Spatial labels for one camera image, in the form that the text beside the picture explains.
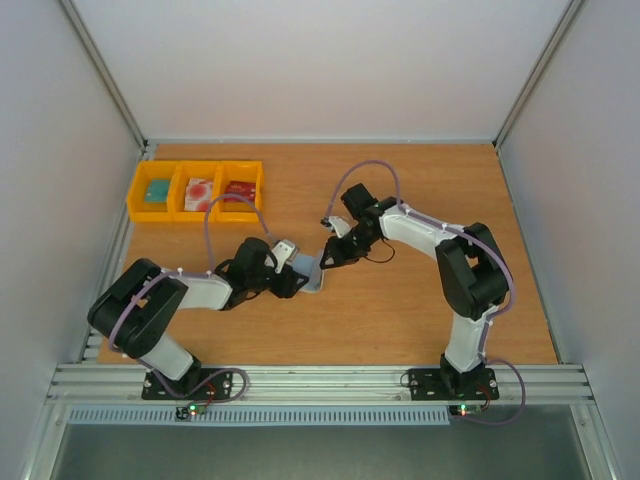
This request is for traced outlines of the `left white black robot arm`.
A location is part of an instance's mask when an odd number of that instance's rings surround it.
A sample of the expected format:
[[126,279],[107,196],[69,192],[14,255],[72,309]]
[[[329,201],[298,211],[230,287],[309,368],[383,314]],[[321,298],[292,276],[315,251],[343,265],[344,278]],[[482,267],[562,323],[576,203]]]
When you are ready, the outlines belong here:
[[263,292],[290,299],[319,291],[323,280],[319,256],[301,254],[288,240],[271,246],[248,237],[233,258],[203,274],[136,260],[94,302],[87,321],[111,349],[158,372],[177,397],[189,398],[202,375],[196,357],[167,332],[177,311],[228,311]]

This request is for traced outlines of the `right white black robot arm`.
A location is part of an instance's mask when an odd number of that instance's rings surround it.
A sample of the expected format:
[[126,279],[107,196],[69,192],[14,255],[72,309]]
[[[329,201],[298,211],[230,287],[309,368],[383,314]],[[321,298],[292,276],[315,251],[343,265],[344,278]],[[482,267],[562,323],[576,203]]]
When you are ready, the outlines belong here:
[[437,263],[445,300],[453,311],[448,345],[440,359],[444,390],[463,396],[486,365],[486,343],[494,318],[509,310],[514,281],[489,228],[436,220],[396,197],[378,200],[359,183],[341,201],[353,225],[328,209],[321,224],[327,240],[320,267],[347,266],[368,256],[374,243],[395,241]]

